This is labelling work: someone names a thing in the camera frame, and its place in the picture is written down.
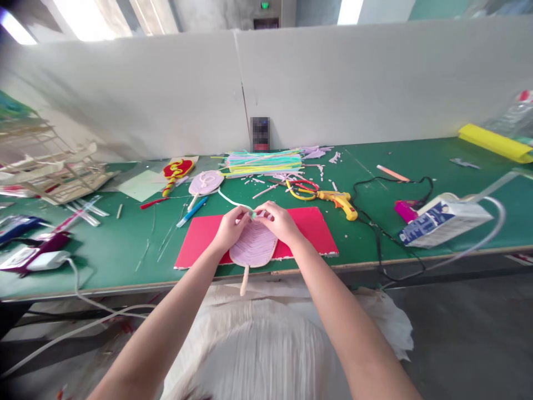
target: concrete floor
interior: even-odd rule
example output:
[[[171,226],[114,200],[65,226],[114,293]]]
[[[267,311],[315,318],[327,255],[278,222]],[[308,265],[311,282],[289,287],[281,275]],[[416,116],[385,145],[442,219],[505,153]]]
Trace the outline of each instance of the concrete floor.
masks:
[[[533,398],[533,274],[389,294],[413,324],[415,349],[403,366],[424,398]],[[65,398],[86,398],[128,338],[12,379],[14,398],[55,398],[67,383]]]

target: bundle of colorful straws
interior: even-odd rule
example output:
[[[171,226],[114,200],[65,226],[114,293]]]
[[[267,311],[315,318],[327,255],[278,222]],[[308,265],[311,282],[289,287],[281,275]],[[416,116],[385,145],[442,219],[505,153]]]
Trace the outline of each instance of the bundle of colorful straws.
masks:
[[[271,172],[292,172],[302,168],[301,149],[286,150],[278,153],[230,152],[224,159],[229,172],[224,176],[266,174]]]

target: red board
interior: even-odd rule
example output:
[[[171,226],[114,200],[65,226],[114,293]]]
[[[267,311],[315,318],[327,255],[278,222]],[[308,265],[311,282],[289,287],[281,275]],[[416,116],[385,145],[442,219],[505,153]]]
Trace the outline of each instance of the red board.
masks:
[[[291,208],[288,211],[298,229],[320,254],[339,254],[328,225],[318,207]],[[193,218],[174,268],[186,269],[194,264],[217,234],[222,217],[219,215]],[[293,258],[293,254],[289,246],[278,241],[272,259],[282,258]],[[219,262],[219,264],[232,263],[229,252],[226,252]]]

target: forearm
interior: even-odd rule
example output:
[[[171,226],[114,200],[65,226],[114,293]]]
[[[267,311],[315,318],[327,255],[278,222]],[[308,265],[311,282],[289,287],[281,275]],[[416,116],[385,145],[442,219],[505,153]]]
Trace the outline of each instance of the forearm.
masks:
[[[222,250],[209,247],[128,341],[90,398],[150,398],[181,349]]]
[[[309,241],[291,250],[354,398],[419,398],[378,327]]]

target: hand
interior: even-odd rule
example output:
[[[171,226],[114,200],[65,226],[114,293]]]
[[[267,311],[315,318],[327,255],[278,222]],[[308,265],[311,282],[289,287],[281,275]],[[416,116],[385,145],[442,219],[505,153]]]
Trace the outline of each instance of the hand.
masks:
[[[250,222],[250,213],[246,207],[238,206],[222,217],[217,235],[210,247],[226,252],[239,239],[244,227]]]
[[[285,208],[281,208],[274,202],[267,201],[255,209],[257,214],[261,211],[265,211],[264,216],[257,217],[255,220],[269,228],[287,246],[291,247],[304,239],[293,218]]]

